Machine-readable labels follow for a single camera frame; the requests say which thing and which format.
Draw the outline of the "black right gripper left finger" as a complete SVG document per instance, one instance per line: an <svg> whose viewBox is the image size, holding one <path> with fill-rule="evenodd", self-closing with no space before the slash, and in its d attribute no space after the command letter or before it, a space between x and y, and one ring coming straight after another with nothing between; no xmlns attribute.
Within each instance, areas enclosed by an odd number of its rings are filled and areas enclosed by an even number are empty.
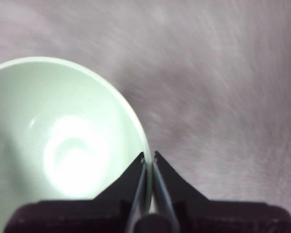
<svg viewBox="0 0 291 233"><path fill-rule="evenodd" d="M94 201L124 200L133 201L136 194L146 183L146 161L141 152L125 171L94 198Z"/></svg>

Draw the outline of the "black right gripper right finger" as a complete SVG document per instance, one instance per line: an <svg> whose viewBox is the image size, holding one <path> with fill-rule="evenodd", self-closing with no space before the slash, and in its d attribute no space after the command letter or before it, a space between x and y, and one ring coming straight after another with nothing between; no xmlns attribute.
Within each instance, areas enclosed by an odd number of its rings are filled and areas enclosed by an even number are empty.
<svg viewBox="0 0 291 233"><path fill-rule="evenodd" d="M153 185L154 193L161 192L167 201L209 201L185 181L158 151L154 153Z"/></svg>

